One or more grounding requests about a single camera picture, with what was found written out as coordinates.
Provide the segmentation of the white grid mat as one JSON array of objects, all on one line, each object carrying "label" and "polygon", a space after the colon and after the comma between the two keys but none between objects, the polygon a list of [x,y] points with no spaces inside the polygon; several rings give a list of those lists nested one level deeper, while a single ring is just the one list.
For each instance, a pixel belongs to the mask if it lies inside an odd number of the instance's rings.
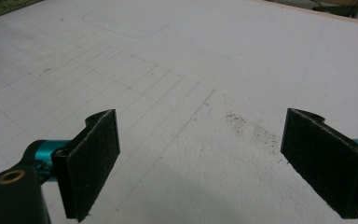
[{"label": "white grid mat", "polygon": [[298,108],[358,138],[358,20],[264,0],[43,0],[0,17],[0,172],[113,108],[84,224],[358,224],[280,152]]}]

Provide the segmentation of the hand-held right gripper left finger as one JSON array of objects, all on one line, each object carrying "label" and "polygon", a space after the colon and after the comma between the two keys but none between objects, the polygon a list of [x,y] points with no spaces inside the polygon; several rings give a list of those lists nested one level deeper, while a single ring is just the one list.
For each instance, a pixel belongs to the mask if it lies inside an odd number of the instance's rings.
[{"label": "hand-held right gripper left finger", "polygon": [[51,155],[66,217],[78,222],[89,215],[120,154],[115,109],[91,115],[85,123]]}]

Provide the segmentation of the green woven basket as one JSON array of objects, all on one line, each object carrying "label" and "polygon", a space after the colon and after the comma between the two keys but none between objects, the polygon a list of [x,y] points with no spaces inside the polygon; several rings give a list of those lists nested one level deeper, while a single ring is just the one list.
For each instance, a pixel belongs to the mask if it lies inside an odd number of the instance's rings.
[{"label": "green woven basket", "polygon": [[41,1],[43,0],[0,0],[0,16]]}]

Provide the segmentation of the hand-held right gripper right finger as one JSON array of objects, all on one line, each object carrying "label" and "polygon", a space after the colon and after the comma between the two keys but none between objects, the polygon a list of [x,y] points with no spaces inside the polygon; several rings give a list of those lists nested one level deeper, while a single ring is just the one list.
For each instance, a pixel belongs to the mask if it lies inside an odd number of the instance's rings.
[{"label": "hand-held right gripper right finger", "polygon": [[319,115],[289,108],[281,153],[340,217],[358,218],[358,139],[331,128]]}]

